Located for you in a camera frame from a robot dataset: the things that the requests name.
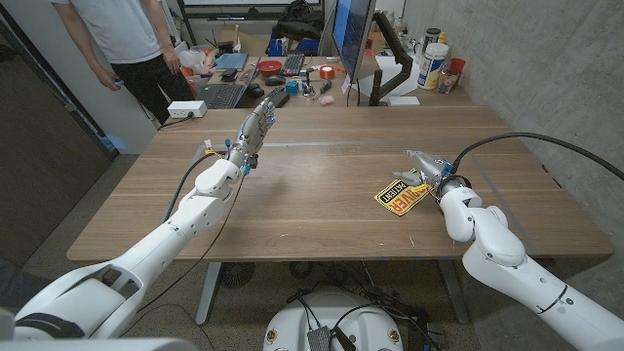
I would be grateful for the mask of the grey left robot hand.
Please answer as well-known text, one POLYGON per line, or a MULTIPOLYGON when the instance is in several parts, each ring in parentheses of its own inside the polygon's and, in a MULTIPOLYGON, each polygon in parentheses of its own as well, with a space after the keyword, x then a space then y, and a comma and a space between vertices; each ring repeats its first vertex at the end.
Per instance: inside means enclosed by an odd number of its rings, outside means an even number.
POLYGON ((241 171, 256 167, 257 153, 269 129, 275 123, 275 110, 276 107, 270 99, 264 99, 247 116, 234 137, 229 146, 227 160, 241 171))

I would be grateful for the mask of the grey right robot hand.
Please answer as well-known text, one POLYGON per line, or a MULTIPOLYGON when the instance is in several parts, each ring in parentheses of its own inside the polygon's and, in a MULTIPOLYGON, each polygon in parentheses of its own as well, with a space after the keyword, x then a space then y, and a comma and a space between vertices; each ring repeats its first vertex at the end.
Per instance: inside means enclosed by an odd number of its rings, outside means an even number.
POLYGON ((404 184, 429 185, 439 198, 455 188, 463 187, 461 181, 449 173, 450 163, 446 159, 415 150, 407 150, 406 155, 411 159, 414 171, 393 172, 393 176, 404 184))

